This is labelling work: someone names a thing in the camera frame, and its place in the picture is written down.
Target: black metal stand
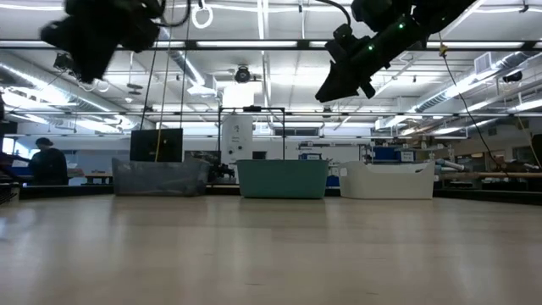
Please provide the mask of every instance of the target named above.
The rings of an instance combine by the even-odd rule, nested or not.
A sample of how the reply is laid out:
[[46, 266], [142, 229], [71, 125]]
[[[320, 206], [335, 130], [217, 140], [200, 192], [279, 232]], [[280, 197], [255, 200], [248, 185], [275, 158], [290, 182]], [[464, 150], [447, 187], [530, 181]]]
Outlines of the black metal stand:
[[222, 141], [222, 112], [224, 110], [233, 110], [232, 114], [235, 113], [236, 110], [243, 110], [242, 113], [244, 114], [260, 114], [261, 112], [267, 112], [270, 113], [270, 115], [273, 115], [273, 111], [277, 110], [282, 112], [282, 159], [286, 160], [286, 109], [284, 107], [243, 107], [243, 108], [237, 108], [237, 107], [219, 107], [218, 108], [218, 154], [220, 155], [220, 161], [222, 161], [222, 149], [221, 149], [221, 141]]

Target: teal plastic bin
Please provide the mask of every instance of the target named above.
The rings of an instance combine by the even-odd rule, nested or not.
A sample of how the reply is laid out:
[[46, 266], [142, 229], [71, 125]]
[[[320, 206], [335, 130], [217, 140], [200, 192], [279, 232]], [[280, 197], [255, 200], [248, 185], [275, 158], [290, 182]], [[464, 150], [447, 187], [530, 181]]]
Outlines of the teal plastic bin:
[[328, 161], [237, 161], [241, 195], [247, 198], [320, 199], [325, 194]]

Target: man in black shirt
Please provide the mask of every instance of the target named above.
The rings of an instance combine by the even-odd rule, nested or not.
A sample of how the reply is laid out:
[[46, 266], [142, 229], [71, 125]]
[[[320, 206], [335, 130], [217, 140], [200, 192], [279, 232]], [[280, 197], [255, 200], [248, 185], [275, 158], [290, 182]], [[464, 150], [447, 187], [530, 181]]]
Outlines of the man in black shirt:
[[34, 186], [68, 185], [68, 166], [66, 157], [47, 138], [39, 138], [36, 145], [40, 148], [30, 161], [29, 167], [34, 175]]

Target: white plastic bin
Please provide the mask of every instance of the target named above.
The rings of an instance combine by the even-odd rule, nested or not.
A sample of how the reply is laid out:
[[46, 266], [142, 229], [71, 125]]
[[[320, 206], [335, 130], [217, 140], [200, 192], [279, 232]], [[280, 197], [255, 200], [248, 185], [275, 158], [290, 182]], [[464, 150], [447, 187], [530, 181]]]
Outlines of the white plastic bin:
[[354, 199], [432, 199], [434, 162], [426, 164], [339, 165], [340, 194]]

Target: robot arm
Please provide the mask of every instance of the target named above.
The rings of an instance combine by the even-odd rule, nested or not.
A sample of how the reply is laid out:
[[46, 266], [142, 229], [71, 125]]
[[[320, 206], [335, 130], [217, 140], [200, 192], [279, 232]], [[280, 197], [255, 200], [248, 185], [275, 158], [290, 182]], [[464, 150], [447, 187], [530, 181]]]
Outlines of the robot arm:
[[371, 77], [417, 43], [427, 46], [431, 34], [442, 31], [475, 0], [354, 0], [355, 21], [365, 22], [377, 34], [360, 39], [349, 25], [333, 33], [325, 47], [334, 61], [329, 76], [316, 94], [321, 103], [356, 96], [361, 87], [368, 98], [376, 93]]

